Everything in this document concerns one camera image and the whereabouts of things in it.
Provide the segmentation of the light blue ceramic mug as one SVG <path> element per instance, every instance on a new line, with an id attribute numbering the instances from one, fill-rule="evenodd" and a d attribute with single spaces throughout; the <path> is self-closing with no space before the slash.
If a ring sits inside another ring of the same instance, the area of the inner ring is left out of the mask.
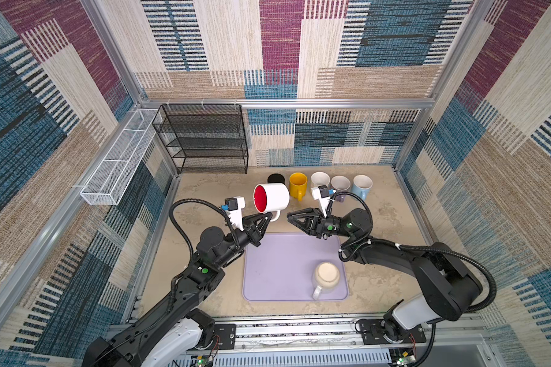
<path id="1" fill-rule="evenodd" d="M 360 197 L 361 200 L 365 201 L 367 195 L 370 193 L 372 186 L 373 181 L 370 177 L 368 177 L 367 175 L 358 174 L 353 179 L 351 192 Z"/>

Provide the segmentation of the white upside-down mug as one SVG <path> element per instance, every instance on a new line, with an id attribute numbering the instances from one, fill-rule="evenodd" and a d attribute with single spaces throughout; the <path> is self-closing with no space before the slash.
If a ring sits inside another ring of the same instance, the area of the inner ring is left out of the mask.
<path id="1" fill-rule="evenodd" d="M 271 222 L 280 217 L 281 211 L 289 206 L 289 191 L 283 183 L 258 184 L 253 191 L 253 204 L 259 213 L 272 214 Z"/>

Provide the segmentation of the lavender ceramic mug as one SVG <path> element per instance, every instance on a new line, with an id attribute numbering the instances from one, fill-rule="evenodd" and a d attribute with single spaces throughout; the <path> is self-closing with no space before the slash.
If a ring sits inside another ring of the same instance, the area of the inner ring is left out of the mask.
<path id="1" fill-rule="evenodd" d="M 336 192 L 350 191 L 351 186 L 351 181 L 345 176 L 338 175 L 331 179 L 331 187 Z"/>

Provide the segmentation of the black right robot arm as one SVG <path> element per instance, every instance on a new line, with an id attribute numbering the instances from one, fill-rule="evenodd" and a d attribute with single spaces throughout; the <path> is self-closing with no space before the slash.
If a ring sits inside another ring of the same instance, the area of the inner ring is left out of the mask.
<path id="1" fill-rule="evenodd" d="M 372 235 L 373 215 L 359 195 L 361 205 L 343 217 L 333 214 L 338 193 L 320 197 L 318 208 L 290 212 L 287 220 L 305 234 L 326 239 L 341 236 L 338 257 L 342 262 L 379 265 L 416 279 L 420 293 L 400 301 L 381 323 L 389 343 L 400 343 L 421 324 L 457 321 L 464 313 L 491 305 L 497 295 L 494 276 L 479 261 L 454 252 L 445 243 L 408 246 Z"/>

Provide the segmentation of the yellow ceramic mug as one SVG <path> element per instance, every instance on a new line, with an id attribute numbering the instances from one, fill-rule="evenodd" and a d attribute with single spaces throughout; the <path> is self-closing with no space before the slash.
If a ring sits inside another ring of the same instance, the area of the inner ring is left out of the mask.
<path id="1" fill-rule="evenodd" d="M 298 201 L 302 201 L 307 193 L 308 178 L 305 174 L 296 172 L 289 177 L 290 195 Z"/>

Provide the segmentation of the white faceted ceramic mug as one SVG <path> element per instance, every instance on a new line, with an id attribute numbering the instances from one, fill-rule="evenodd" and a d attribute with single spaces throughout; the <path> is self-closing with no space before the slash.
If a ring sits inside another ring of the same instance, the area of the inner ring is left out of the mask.
<path id="1" fill-rule="evenodd" d="M 330 188 L 331 178 L 325 172 L 317 171 L 311 176 L 311 185 L 312 187 L 326 186 L 327 188 Z"/>

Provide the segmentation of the cream upside-down mug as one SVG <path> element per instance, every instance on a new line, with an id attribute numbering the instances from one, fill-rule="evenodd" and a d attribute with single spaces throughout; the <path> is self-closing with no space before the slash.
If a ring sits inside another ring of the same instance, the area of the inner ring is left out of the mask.
<path id="1" fill-rule="evenodd" d="M 341 281 L 341 271 L 333 263 L 325 261 L 320 263 L 312 275 L 314 290 L 312 299 L 318 300 L 321 295 L 333 291 Z"/>

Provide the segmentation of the black ceramic mug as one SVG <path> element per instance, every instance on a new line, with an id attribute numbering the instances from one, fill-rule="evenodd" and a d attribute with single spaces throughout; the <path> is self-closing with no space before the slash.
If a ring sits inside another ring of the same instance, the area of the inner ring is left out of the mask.
<path id="1" fill-rule="evenodd" d="M 270 184 L 285 184 L 286 183 L 286 179 L 285 177 L 282 175 L 282 174 L 271 174 L 269 175 L 268 179 L 267 179 L 267 183 L 270 183 Z"/>

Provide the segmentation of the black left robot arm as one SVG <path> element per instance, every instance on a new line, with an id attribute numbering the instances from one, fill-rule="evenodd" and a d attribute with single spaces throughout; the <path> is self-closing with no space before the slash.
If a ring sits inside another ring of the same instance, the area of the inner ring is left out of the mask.
<path id="1" fill-rule="evenodd" d="M 84 366 L 167 366 L 188 350 L 206 350 L 219 343 L 215 321 L 199 305 L 215 291 L 225 267 L 243 255 L 247 246 L 260 246 L 275 211 L 243 216 L 240 204 L 226 200 L 218 207 L 199 202 L 220 214 L 229 229 L 206 228 L 196 246 L 190 246 L 188 266 L 170 282 L 170 290 L 150 311 L 111 339 L 93 341 Z"/>

